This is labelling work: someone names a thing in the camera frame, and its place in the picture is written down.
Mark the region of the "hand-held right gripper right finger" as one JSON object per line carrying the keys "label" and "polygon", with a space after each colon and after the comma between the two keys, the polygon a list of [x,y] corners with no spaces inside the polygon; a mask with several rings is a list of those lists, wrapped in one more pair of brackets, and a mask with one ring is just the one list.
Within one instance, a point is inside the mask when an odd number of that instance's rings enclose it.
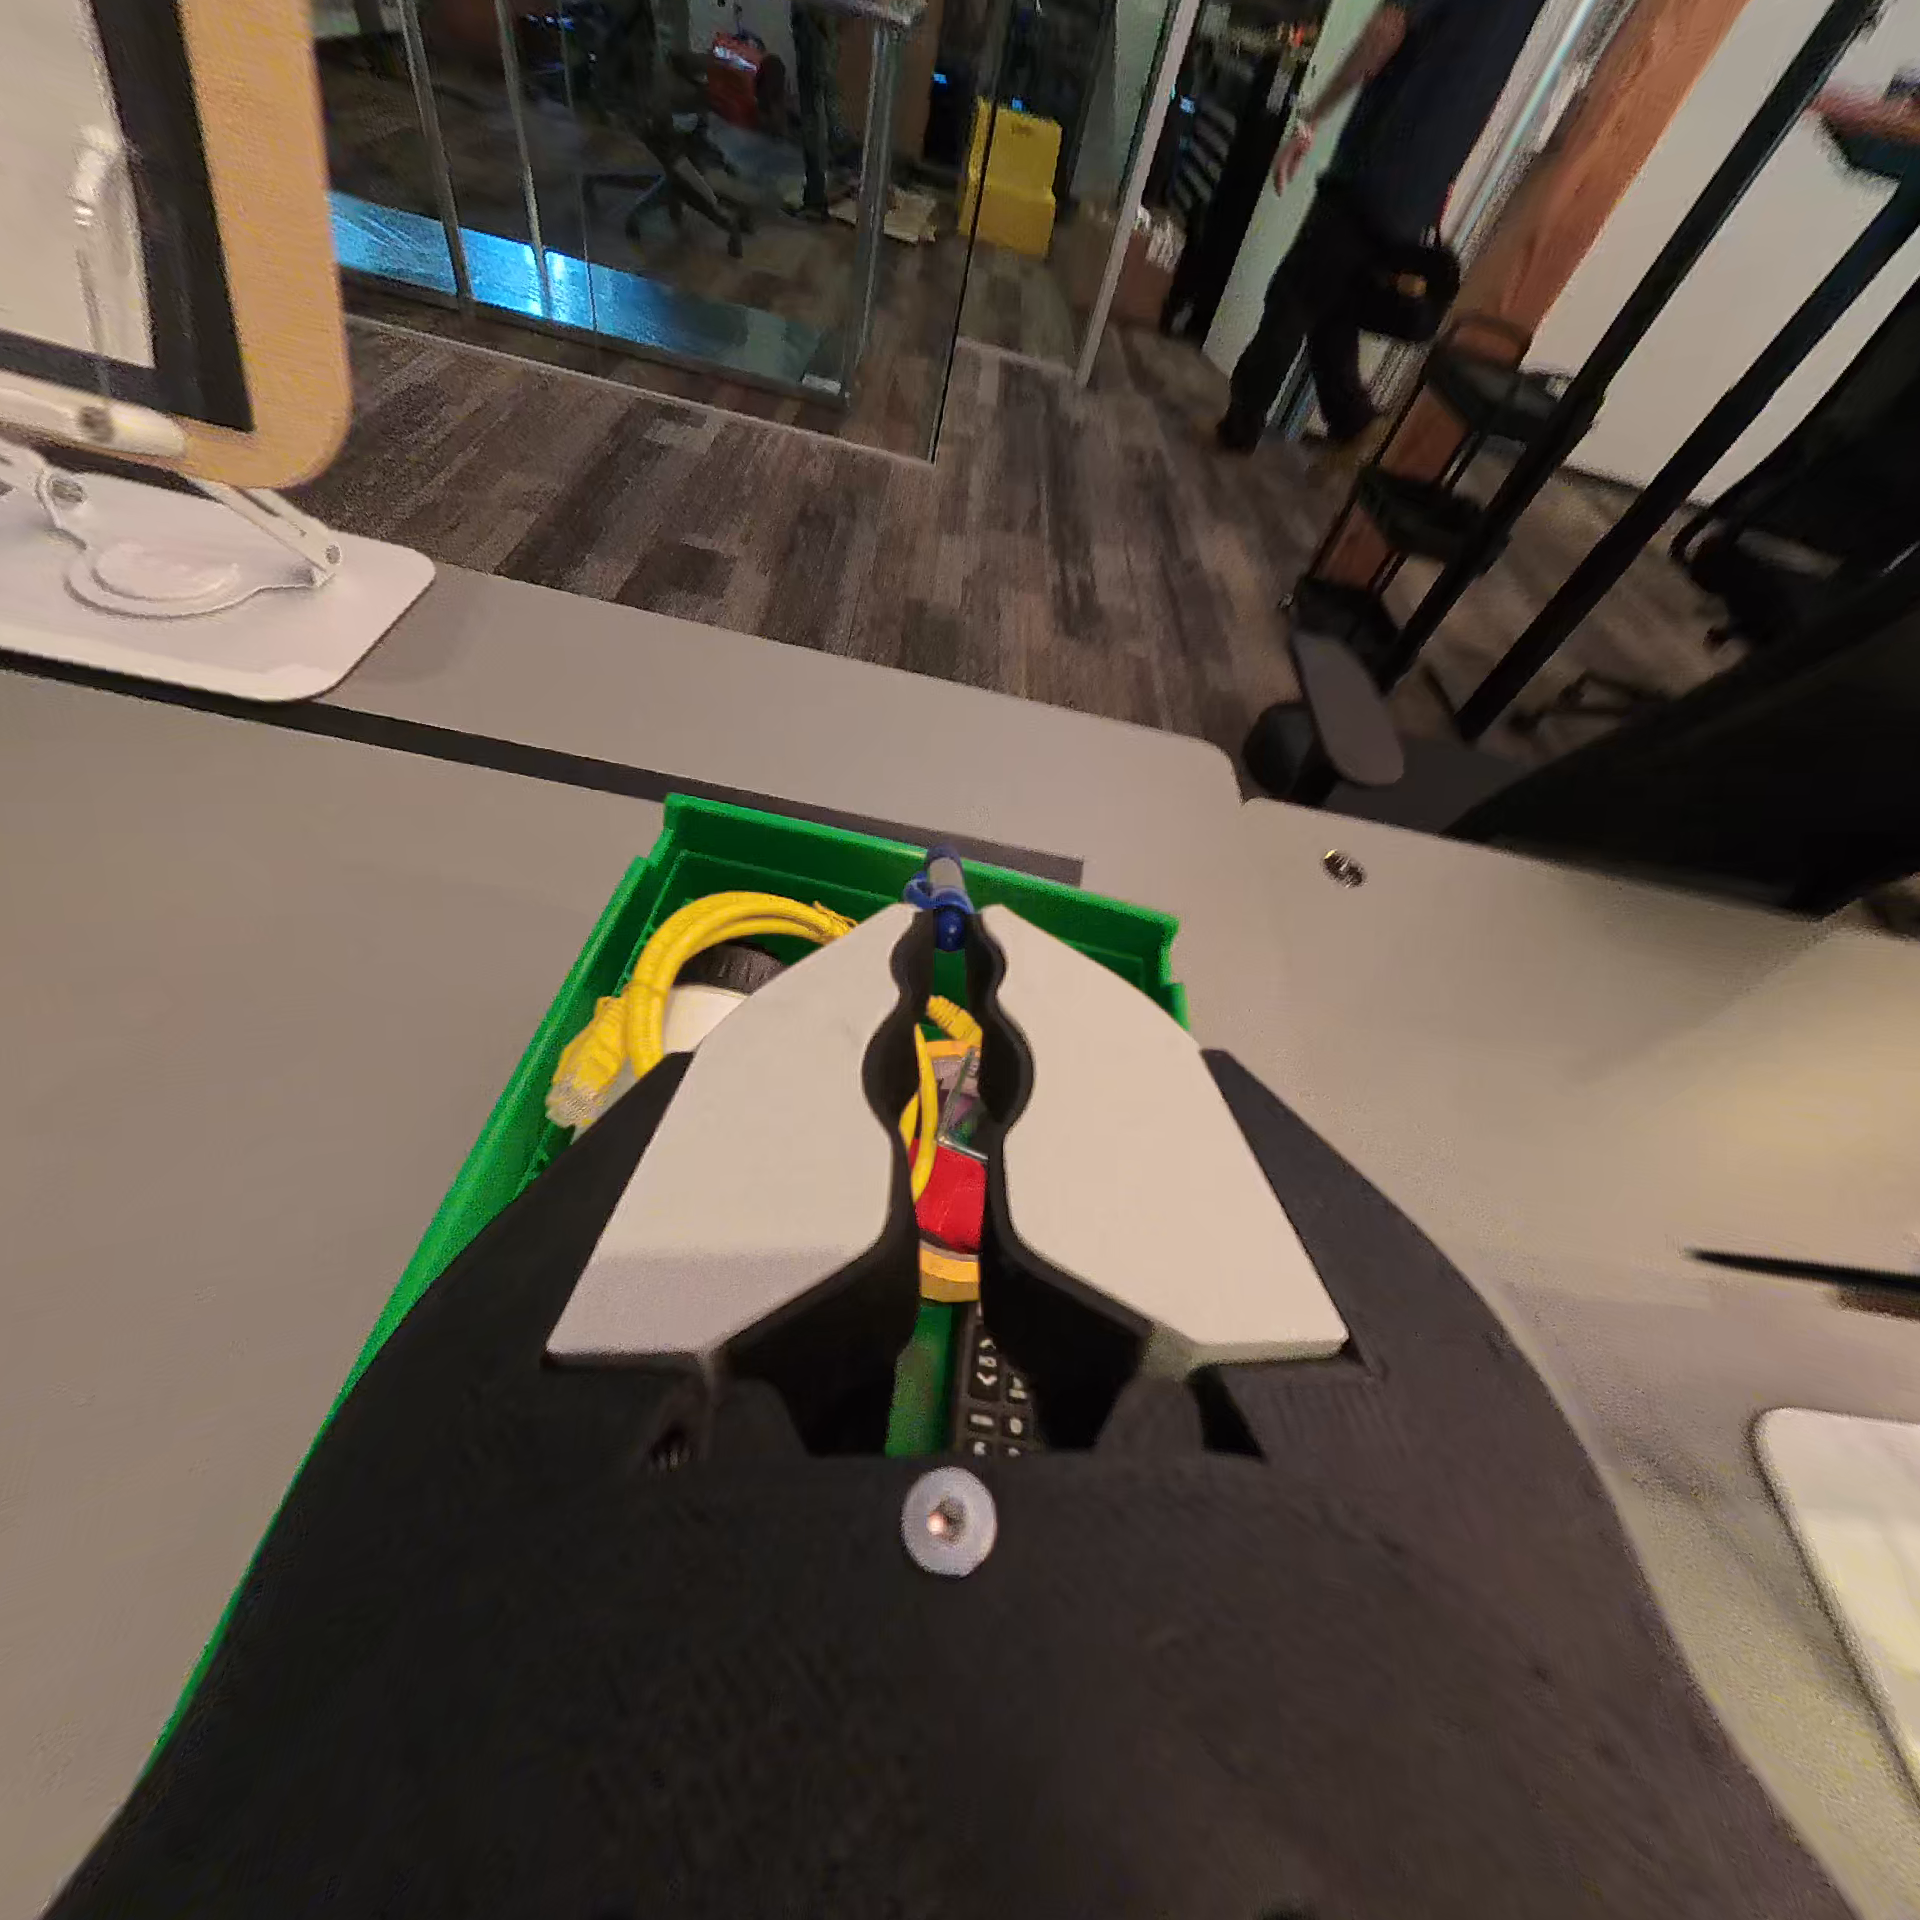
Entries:
{"label": "hand-held right gripper right finger", "polygon": [[1340,1353],[1349,1329],[1194,1037],[1004,903],[977,928],[998,966],[978,1016],[1016,1055],[1013,1254],[1115,1311],[1148,1370]]}

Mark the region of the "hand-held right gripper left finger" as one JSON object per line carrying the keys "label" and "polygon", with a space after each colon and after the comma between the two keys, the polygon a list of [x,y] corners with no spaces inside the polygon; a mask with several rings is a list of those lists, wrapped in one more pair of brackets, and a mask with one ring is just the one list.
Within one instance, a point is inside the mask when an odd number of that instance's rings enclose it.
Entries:
{"label": "hand-held right gripper left finger", "polygon": [[926,918],[891,903],[720,1023],[546,1357],[891,1370],[918,1311],[900,1121],[926,992]]}

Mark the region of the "green plastic bin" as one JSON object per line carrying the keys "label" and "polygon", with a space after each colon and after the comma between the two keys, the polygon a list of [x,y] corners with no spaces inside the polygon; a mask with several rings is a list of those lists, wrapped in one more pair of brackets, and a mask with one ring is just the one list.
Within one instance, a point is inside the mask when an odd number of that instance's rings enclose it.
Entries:
{"label": "green plastic bin", "polygon": [[[339,1399],[421,1302],[438,1273],[568,1147],[568,1135],[544,1115],[544,1097],[565,1046],[588,1024],[593,1005],[627,986],[640,952],[686,903],[713,895],[752,893],[828,905],[862,922],[893,905],[928,847],[948,838],[893,823],[810,818],[795,802],[763,797],[692,797],[662,800],[662,829],[638,857],[585,938],[534,1037],[500,1090],[466,1161],[438,1202],[422,1240],[373,1323]],[[1178,1024],[1187,1024],[1187,991],[1172,968],[1176,915],[1076,886],[1076,871],[1024,849],[962,850],[968,893],[978,905],[1006,903],[1130,981]]]}

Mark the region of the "blue pen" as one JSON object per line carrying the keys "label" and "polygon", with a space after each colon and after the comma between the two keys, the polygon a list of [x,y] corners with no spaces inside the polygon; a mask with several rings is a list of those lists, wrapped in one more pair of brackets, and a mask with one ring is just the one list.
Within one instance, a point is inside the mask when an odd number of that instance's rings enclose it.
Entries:
{"label": "blue pen", "polygon": [[928,918],[938,953],[964,953],[977,931],[977,903],[958,849],[930,849],[902,888],[902,903]]}

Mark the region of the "red and yellow button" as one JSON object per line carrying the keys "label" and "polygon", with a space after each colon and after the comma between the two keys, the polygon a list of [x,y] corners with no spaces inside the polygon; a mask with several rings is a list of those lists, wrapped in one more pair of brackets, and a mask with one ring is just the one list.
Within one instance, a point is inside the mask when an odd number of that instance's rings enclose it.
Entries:
{"label": "red and yellow button", "polygon": [[988,1161],[972,1144],[934,1137],[928,1181],[916,1189],[918,1294],[934,1306],[972,1306],[988,1206]]}

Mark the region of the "black keypad remote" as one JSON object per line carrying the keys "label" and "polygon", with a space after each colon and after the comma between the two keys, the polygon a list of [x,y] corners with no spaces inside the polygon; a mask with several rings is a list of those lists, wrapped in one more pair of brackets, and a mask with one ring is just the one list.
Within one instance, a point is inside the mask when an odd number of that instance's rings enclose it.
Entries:
{"label": "black keypad remote", "polygon": [[950,1453],[964,1462],[1043,1449],[1033,1392],[985,1329],[978,1303],[968,1303],[953,1323],[948,1429]]}

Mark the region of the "white pad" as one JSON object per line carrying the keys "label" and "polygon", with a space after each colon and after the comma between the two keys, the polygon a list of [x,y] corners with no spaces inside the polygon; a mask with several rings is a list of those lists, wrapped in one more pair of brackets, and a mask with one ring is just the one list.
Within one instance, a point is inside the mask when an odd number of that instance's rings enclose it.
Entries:
{"label": "white pad", "polygon": [[1753,1449],[1904,1777],[1918,1786],[1918,1424],[1769,1408],[1755,1421]]}

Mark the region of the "black rolling cart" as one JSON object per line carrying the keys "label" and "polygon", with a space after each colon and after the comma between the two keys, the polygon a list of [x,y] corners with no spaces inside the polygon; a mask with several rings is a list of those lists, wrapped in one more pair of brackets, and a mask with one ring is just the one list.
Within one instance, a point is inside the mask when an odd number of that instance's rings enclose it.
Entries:
{"label": "black rolling cart", "polygon": [[[1601,411],[1601,401],[1584,401],[1572,411],[1574,378],[1526,371],[1518,350],[1518,325],[1482,314],[1449,323],[1434,339],[1378,450],[1358,464],[1288,599],[1300,625],[1349,642],[1381,691],[1398,687],[1426,646],[1425,638],[1406,640],[1403,623],[1388,608],[1388,590],[1406,562],[1462,568],[1462,578],[1474,583],[1504,554],[1508,534],[1494,534],[1489,506],[1466,493],[1482,453],[1523,456],[1540,443],[1569,453]],[[1422,401],[1438,403],[1457,429],[1452,453],[1430,475],[1388,462]]]}

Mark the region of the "glass partition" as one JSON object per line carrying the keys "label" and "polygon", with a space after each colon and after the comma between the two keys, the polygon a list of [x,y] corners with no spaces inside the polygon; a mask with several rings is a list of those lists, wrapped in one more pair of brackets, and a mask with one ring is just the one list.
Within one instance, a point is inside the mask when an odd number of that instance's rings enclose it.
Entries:
{"label": "glass partition", "polygon": [[[321,2],[332,239],[400,325],[932,458],[962,350],[1086,382],[1188,6]],[[784,131],[717,120],[716,35],[784,63]],[[699,117],[745,255],[585,225],[585,109]],[[978,101],[1062,127],[1050,255],[958,231]]]}

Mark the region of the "black pole stand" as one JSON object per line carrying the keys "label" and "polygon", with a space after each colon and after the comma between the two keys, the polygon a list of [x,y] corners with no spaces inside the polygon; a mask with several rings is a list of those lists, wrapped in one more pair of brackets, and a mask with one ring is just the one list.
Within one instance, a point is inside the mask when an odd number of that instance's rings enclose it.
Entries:
{"label": "black pole stand", "polygon": [[1792,127],[1812,117],[1844,162],[1857,162],[1866,153],[1866,171],[1890,182],[1888,199],[1739,379],[1697,421],[1668,462],[1646,481],[1640,498],[1557,587],[1545,611],[1449,711],[1460,741],[1482,741],[1504,718],[1626,576],[1662,525],[1690,498],[1697,482],[1760,419],[1787,375],[1809,361],[1866,289],[1913,240],[1915,161],[1890,157],[1892,147],[1909,142],[1906,123],[1913,117],[1888,98],[1858,101],[1854,94],[1832,90],[1843,56],[1875,29],[1878,17],[1882,6],[1828,6],[1552,409],[1524,419],[1518,438],[1521,458],[1489,503],[1474,509],[1452,493],[1452,472],[1443,478],[1422,478],[1378,464],[1363,469],[1354,503],[1369,512],[1388,511],[1388,518],[1377,525],[1388,557],[1443,562],[1425,599],[1397,626],[1393,650],[1381,653],[1377,662],[1381,691],[1393,691],[1406,680],[1462,595],[1502,558],[1526,509],[1587,440],[1617,378],[1646,344],[1657,319],[1763,176]]}

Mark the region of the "black office chair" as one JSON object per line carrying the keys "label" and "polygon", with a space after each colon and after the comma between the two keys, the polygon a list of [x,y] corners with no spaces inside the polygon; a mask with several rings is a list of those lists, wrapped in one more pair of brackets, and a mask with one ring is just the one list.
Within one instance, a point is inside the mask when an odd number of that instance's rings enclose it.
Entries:
{"label": "black office chair", "polygon": [[745,257],[752,210],[724,193],[712,169],[731,175],[731,162],[692,117],[688,127],[672,111],[652,103],[593,98],[582,111],[594,153],[620,149],[627,162],[589,165],[581,175],[582,222],[620,210],[625,235],[638,242],[652,221],[665,221],[675,235],[699,222],[722,235],[731,261]]}
{"label": "black office chair", "polygon": [[1787,640],[1918,539],[1918,307],[1902,303],[1809,417],[1694,512],[1672,561],[1718,608],[1708,646]]}

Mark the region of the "yellow plastic box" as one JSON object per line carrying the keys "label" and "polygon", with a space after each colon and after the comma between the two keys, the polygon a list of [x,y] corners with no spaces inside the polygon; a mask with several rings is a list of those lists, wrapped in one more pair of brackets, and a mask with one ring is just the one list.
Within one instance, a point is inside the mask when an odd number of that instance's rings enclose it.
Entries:
{"label": "yellow plastic box", "polygon": [[994,250],[1043,261],[1056,225],[1054,182],[1065,131],[1017,103],[978,101],[958,231]]}

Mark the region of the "wooden framed sign board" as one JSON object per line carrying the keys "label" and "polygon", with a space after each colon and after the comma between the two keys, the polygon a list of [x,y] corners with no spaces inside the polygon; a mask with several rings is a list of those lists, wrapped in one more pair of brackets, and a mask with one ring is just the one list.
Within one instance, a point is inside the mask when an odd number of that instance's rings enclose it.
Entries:
{"label": "wooden framed sign board", "polygon": [[307,6],[3,6],[3,438],[242,493],[345,441]]}

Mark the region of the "red bag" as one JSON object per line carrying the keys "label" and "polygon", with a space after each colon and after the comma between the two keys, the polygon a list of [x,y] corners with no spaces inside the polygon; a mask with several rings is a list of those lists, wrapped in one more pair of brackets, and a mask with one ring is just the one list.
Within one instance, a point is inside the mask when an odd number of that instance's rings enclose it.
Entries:
{"label": "red bag", "polygon": [[733,128],[769,138],[784,131],[784,63],[754,32],[731,31],[712,39],[706,94],[712,112]]}

